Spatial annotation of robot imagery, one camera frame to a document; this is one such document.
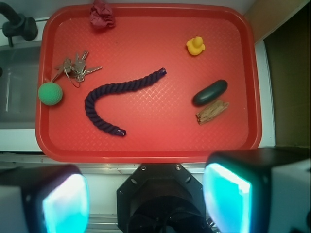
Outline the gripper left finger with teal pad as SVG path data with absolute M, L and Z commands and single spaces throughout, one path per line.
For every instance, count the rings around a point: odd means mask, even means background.
M 84 233 L 89 188 L 75 165 L 0 170 L 2 233 Z

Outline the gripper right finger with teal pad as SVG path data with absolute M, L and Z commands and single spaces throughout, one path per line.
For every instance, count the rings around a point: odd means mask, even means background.
M 203 174 L 206 210 L 222 233 L 308 233 L 311 151 L 217 151 Z

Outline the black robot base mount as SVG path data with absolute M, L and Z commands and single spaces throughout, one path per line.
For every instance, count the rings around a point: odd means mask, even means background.
M 211 233 L 202 184 L 181 164 L 142 164 L 116 191 L 124 233 Z

